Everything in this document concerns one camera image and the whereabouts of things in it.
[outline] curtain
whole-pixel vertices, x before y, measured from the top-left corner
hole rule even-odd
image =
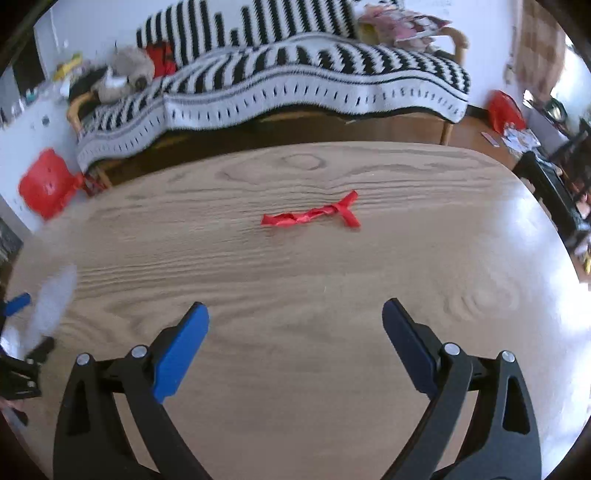
[[[550,100],[564,68],[565,52],[566,35],[558,22],[537,0],[524,0],[517,79],[537,100]]]

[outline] sofa backrest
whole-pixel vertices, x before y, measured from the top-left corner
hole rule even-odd
[[[307,32],[356,37],[349,0],[183,0],[150,16],[137,45],[173,46],[179,66],[225,47],[258,47]]]

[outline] wooden armrest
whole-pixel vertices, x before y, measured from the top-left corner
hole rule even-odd
[[[82,132],[82,122],[80,121],[79,112],[80,107],[85,103],[94,100],[95,94],[93,92],[83,93],[70,104],[68,111],[66,113],[66,118],[70,122],[70,125],[76,132],[76,135]]]
[[[464,65],[464,59],[466,57],[466,50],[470,47],[470,41],[459,30],[452,27],[443,27],[438,37],[451,37],[455,46],[455,52],[453,53],[454,59],[458,65]]]

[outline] silver screw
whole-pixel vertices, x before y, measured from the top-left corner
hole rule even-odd
[[[515,361],[515,355],[513,355],[513,353],[509,350],[505,350],[503,352],[503,360],[512,364]]]
[[[143,358],[148,353],[148,349],[145,345],[134,346],[131,350],[131,356],[134,358]]]
[[[87,365],[88,362],[90,362],[90,355],[88,353],[81,353],[78,355],[78,358],[76,358],[76,363],[80,366]]]
[[[446,343],[443,346],[443,349],[449,355],[453,355],[453,356],[460,355],[460,347],[458,347],[455,343]]]

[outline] wood grain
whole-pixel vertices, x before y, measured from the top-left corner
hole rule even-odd
[[[325,205],[351,189],[358,231],[339,218],[259,225],[263,213]],[[443,341],[492,358],[515,352],[544,472],[586,420],[591,332],[579,312],[589,292],[525,186],[474,151],[292,145],[146,176],[27,241],[9,294],[35,300],[68,264],[77,289],[23,432],[47,472],[76,354],[125,355],[196,300],[210,310],[210,331],[165,406],[218,480],[381,477],[427,405],[382,330],[382,305],[394,296]],[[13,321],[20,331],[28,315]],[[444,462],[468,420],[465,412]]]

